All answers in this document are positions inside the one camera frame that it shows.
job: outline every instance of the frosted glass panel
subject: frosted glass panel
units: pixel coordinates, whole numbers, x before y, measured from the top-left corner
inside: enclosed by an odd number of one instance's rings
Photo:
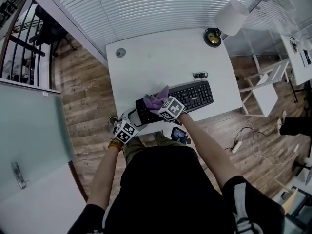
[[[0,143],[1,202],[21,190],[12,162],[31,186],[74,157],[60,94],[0,83]]]
[[[263,0],[240,32],[224,41],[229,55],[285,54],[280,34],[311,38],[311,7],[312,0]]]

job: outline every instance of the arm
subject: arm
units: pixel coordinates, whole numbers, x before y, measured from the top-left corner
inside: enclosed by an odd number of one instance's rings
[[[200,157],[213,172],[221,189],[230,178],[240,175],[223,148],[208,133],[198,127],[188,114],[181,114],[179,120],[191,135]]]
[[[118,153],[119,149],[116,146],[110,146],[107,149],[92,180],[91,194],[87,204],[98,205],[106,210],[109,205]]]

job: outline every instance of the black and white marker cube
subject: black and white marker cube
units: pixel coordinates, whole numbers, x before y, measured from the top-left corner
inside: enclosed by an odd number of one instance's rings
[[[114,133],[114,136],[119,139],[121,142],[126,144],[134,136],[138,134],[138,130],[131,125],[131,123],[126,120],[122,120],[117,126]]]
[[[183,109],[184,105],[180,101],[172,96],[169,96],[161,109],[158,111],[158,114],[167,121],[172,121],[179,117]]]

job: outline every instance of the purple glove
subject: purple glove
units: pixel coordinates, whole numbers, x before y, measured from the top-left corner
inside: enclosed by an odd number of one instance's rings
[[[154,114],[158,114],[159,109],[168,98],[169,86],[165,86],[156,96],[146,95],[143,98],[145,106]]]

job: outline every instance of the desk lamp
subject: desk lamp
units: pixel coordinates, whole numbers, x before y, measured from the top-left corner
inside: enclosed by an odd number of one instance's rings
[[[216,48],[221,44],[221,33],[234,36],[238,33],[244,24],[248,9],[238,1],[229,1],[229,3],[218,12],[214,17],[216,28],[208,28],[204,33],[204,40],[210,47]]]

